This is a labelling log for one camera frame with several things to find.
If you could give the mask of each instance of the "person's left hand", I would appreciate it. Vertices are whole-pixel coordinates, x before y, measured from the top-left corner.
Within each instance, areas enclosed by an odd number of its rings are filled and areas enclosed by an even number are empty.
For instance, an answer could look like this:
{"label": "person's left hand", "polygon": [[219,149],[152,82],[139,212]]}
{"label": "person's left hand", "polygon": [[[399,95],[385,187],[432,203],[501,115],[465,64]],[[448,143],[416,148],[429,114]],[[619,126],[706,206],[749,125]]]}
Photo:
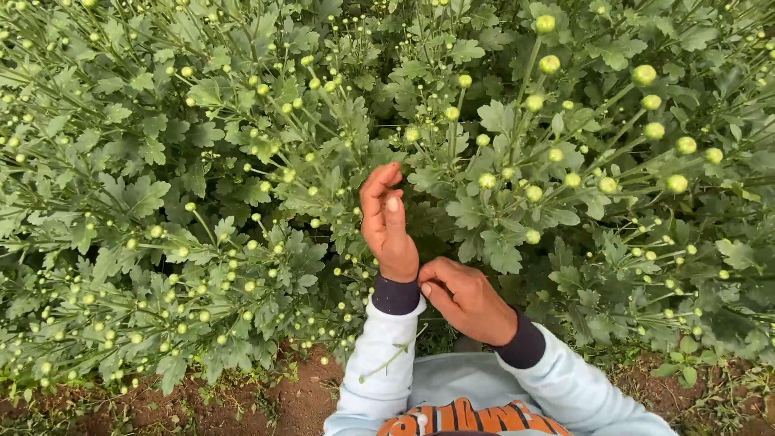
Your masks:
{"label": "person's left hand", "polygon": [[409,283],[417,278],[420,259],[412,237],[406,234],[406,216],[400,189],[390,189],[401,181],[401,164],[391,162],[371,172],[360,188],[363,210],[361,233],[374,257],[380,262],[382,277]]}

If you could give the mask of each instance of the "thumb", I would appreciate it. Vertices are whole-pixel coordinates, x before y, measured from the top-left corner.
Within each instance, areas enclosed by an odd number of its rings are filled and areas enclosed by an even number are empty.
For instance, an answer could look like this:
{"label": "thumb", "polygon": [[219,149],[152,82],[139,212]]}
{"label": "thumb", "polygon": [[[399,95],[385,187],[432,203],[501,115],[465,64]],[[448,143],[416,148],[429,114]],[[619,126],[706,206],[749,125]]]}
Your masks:
{"label": "thumb", "polygon": [[446,289],[434,282],[425,282],[420,286],[420,290],[422,291],[422,295],[424,295],[431,302],[433,307],[441,312],[444,319],[449,321],[453,326],[463,317],[463,310],[457,303],[452,301]]}
{"label": "thumb", "polygon": [[387,235],[406,234],[406,215],[400,197],[392,196],[385,202],[385,228]]}

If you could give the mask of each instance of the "soil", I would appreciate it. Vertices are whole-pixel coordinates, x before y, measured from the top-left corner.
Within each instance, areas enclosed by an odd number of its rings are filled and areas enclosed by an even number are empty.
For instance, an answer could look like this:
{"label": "soil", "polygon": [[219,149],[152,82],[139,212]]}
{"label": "soil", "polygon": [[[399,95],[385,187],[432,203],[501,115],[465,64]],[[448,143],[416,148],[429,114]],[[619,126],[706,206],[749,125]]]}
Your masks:
{"label": "soil", "polygon": [[[333,363],[321,365],[319,357],[323,350],[316,350],[306,362],[299,362],[298,381],[282,380],[266,392],[259,384],[234,378],[222,383],[221,388],[212,391],[200,379],[189,374],[169,396],[163,396],[152,387],[149,380],[123,396],[95,399],[93,393],[86,397],[84,390],[60,390],[55,396],[36,396],[38,410],[61,410],[79,400],[93,403],[91,413],[77,420],[76,427],[68,434],[108,436],[111,434],[162,435],[196,434],[200,436],[319,436],[323,421],[336,408],[336,387],[341,382],[342,369]],[[725,403],[709,400],[709,393],[721,382],[721,370],[713,368],[703,372],[700,381],[691,389],[681,387],[677,377],[654,379],[649,368],[658,365],[658,360],[646,362],[615,372],[613,381],[625,394],[664,417],[680,434],[739,434],[742,436],[775,436],[775,396],[762,398],[748,395],[747,388],[733,389],[732,395],[742,402],[741,408],[748,416],[741,419],[742,428],[734,433],[714,431],[698,432],[694,425],[708,425],[706,410],[697,407],[698,402],[714,407]],[[745,364],[738,364],[733,372],[744,375]],[[208,392],[212,395],[206,400]],[[276,428],[267,427],[272,416],[262,413],[257,398],[274,402]],[[28,414],[22,400],[16,407],[9,401],[0,401],[0,420],[6,417],[21,417]]]}

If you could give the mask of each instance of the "foliage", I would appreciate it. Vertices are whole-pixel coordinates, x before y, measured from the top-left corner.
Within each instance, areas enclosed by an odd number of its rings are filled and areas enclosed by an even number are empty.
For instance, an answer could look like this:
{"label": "foliage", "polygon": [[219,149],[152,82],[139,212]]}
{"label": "foliage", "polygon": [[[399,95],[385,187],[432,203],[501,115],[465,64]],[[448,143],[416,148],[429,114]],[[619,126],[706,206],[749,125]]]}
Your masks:
{"label": "foliage", "polygon": [[357,190],[393,160],[421,259],[577,346],[775,361],[766,2],[0,9],[12,396],[346,357],[378,268]]}

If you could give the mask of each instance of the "person's right hand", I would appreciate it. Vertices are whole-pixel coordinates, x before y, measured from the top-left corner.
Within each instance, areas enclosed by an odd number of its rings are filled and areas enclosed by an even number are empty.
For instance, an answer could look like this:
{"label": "person's right hand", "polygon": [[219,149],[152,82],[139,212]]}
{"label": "person's right hand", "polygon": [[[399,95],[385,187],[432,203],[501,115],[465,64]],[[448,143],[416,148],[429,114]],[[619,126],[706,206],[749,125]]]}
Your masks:
{"label": "person's right hand", "polygon": [[420,268],[418,280],[425,297],[460,333],[497,347],[517,334],[517,313],[478,269],[436,258]]}

